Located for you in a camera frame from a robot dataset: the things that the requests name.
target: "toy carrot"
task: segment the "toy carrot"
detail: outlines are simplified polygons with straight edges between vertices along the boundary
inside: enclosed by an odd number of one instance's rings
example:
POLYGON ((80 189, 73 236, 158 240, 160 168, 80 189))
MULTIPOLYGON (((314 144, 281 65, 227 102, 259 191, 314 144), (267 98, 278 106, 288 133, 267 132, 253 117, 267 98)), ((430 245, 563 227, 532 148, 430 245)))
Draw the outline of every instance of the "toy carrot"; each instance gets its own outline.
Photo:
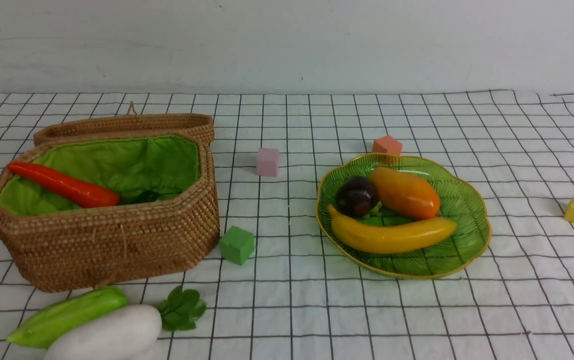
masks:
POLYGON ((120 195, 90 182, 78 180, 52 168, 32 162, 11 162, 6 168, 83 208, 113 207, 120 195))

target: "white wall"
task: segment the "white wall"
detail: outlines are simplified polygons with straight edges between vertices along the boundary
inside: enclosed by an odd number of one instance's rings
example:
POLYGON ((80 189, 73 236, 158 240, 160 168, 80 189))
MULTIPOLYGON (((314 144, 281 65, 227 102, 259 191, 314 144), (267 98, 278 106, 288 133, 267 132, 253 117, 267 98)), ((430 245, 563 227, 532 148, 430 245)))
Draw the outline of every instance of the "white wall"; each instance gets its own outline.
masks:
POLYGON ((0 91, 574 91, 574 0, 0 0, 0 91))

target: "green cucumber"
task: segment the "green cucumber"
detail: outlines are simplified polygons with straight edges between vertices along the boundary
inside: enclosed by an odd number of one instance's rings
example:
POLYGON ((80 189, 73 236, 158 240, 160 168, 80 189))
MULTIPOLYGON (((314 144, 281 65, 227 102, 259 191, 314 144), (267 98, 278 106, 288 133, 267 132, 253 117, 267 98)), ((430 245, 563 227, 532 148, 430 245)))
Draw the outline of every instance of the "green cucumber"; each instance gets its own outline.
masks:
POLYGON ((127 305, 127 296, 115 286, 104 286, 47 306, 8 335, 6 341, 46 349, 61 335, 127 305))

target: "green cube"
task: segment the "green cube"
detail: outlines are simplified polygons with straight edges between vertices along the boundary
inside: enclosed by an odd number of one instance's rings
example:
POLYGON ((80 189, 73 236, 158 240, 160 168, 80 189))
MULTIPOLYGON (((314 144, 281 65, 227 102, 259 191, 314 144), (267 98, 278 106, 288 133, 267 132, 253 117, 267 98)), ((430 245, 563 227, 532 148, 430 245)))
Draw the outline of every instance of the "green cube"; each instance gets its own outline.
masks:
POLYGON ((242 265, 255 249, 254 240, 252 233, 232 226, 220 239, 220 254, 232 263, 242 265))

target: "basket loop handle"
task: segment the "basket loop handle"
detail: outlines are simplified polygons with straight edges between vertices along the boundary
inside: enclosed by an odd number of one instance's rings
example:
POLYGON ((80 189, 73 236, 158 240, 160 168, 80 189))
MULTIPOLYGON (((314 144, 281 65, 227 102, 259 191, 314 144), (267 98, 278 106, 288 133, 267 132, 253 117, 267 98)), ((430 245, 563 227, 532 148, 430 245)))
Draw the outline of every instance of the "basket loop handle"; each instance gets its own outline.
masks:
POLYGON ((130 115, 131 113, 134 114, 134 116, 138 117, 139 115, 142 115, 142 111, 140 112, 140 114, 136 111, 136 107, 133 104, 133 101, 129 101, 129 109, 127 109, 127 115, 130 115))
MULTIPOLYGON (((124 227, 122 227, 122 224, 120 224, 120 231, 122 232, 122 260, 120 262, 120 264, 118 266, 116 266, 113 269, 113 272, 111 274, 109 274, 109 276, 106 276, 105 278, 102 278, 94 287, 93 289, 98 289, 101 287, 104 287, 106 285, 111 284, 111 282, 113 281, 114 277, 116 276, 116 274, 122 269, 122 267, 125 265, 125 261, 127 261, 127 235, 125 235, 125 229, 124 227)), ((93 233, 91 235, 91 239, 93 241, 93 239, 95 238, 95 228, 93 229, 93 233)))

